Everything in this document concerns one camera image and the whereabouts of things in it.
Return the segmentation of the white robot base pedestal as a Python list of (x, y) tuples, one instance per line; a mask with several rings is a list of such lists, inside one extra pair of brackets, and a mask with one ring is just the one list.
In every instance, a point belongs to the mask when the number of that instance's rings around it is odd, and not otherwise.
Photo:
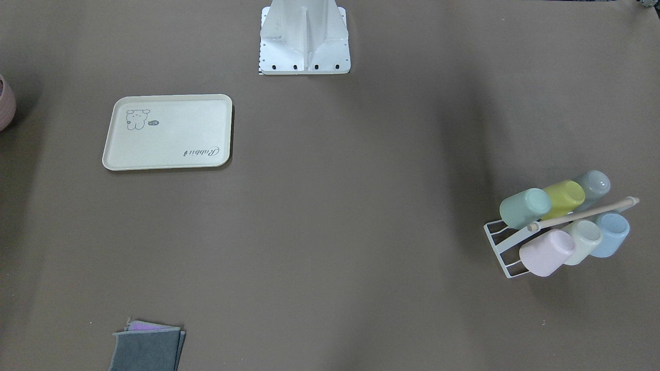
[(351, 70), (347, 12), (335, 1), (273, 1), (261, 11), (262, 75), (339, 75)]

